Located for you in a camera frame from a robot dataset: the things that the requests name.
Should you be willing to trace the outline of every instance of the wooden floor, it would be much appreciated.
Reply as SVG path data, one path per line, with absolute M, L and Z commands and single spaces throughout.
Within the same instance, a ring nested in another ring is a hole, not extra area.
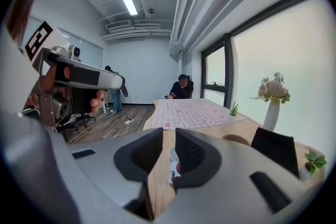
M 154 106 L 137 107 L 124 105 L 121 112 L 127 114 L 127 117 L 134 119 L 134 121 L 130 123 L 127 132 L 123 135 L 142 131 L 145 121 L 154 113 L 154 110 Z M 108 110 L 107 114 L 104 114 L 103 109 L 100 109 L 94 115 L 97 121 L 93 119 L 85 120 L 88 127 L 84 127 L 82 121 L 79 121 L 76 123 L 79 129 L 78 132 L 70 129 L 66 130 L 67 143 L 92 142 L 122 134 L 127 129 L 127 125 L 125 124 L 125 121 L 127 121 L 126 115 L 122 113 L 111 113 Z

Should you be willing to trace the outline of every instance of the person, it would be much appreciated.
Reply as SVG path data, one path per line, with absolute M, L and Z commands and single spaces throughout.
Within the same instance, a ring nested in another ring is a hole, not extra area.
M 118 72 L 114 72 L 110 66 L 105 66 L 105 70 L 118 74 Z M 113 109 L 111 110 L 111 112 L 116 113 L 121 111 L 122 106 L 121 106 L 120 90 L 111 90 L 111 94 L 113 99 Z
M 179 81 L 173 84 L 167 99 L 189 99 L 194 91 L 193 83 L 189 81 L 188 76 L 181 74 Z
M 22 44 L 25 29 L 28 23 L 28 18 L 30 14 L 30 10 L 32 9 L 34 0 L 13 0 L 10 5 L 7 14 L 6 14 L 6 25 L 10 35 L 13 40 L 16 41 L 19 46 L 24 46 Z M 64 69 L 64 76 L 67 79 L 70 79 L 71 75 L 71 67 L 67 66 Z M 43 91 L 50 90 L 56 81 L 56 64 L 52 65 L 46 75 L 41 80 L 41 87 Z M 102 106 L 102 100 L 104 100 L 106 95 L 105 91 L 97 91 L 96 98 L 91 99 L 91 112 L 96 113 L 99 108 Z M 27 102 L 26 106 L 36 106 L 38 105 L 37 95 L 31 94 Z

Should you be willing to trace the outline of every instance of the white vase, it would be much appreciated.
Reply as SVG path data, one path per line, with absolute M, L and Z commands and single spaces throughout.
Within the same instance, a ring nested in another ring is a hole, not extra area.
M 270 101 L 267 114 L 264 121 L 264 129 L 269 131 L 274 131 L 275 126 L 277 125 L 280 112 L 280 105 L 274 104 Z
M 306 165 L 303 165 L 299 171 L 299 176 L 302 181 L 308 180 L 311 175 L 310 172 L 307 170 Z

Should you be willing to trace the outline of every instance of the pink flower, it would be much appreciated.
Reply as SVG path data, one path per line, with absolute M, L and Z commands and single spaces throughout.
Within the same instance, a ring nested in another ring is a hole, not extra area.
M 282 89 L 281 96 L 285 96 L 287 93 L 288 93 L 288 89 L 283 88 L 283 89 Z
M 261 85 L 258 91 L 258 96 L 261 97 L 265 94 L 265 86 Z
M 281 83 L 277 80 L 272 80 L 268 83 L 268 88 L 267 90 L 271 94 L 277 94 L 277 95 L 282 95 L 283 88 L 281 86 Z

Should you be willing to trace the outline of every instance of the wooden table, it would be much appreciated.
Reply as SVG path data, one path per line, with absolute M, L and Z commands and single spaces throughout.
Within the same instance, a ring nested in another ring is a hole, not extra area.
M 157 107 L 159 101 L 155 100 L 153 103 L 155 107 Z M 222 138 L 226 134 L 236 134 L 242 136 L 251 144 L 257 128 L 262 126 L 247 116 L 245 117 L 246 119 L 244 120 L 230 124 L 199 128 L 194 130 L 217 138 Z M 143 130 L 151 129 L 153 118 L 154 114 L 145 122 Z M 155 217 L 158 217 L 175 197 L 175 191 L 168 183 L 170 174 L 169 151 L 173 146 L 175 146 L 175 131 L 164 130 L 162 153 L 148 176 L 149 196 Z M 309 149 L 313 149 L 318 154 L 321 154 L 314 148 L 299 144 L 297 142 L 295 142 L 295 149 L 299 169 L 307 161 L 304 154 L 309 153 Z M 304 185 L 308 189 L 316 184 L 321 183 L 323 179 L 324 167 L 322 169 L 317 169 L 314 175 L 308 181 L 304 182 Z

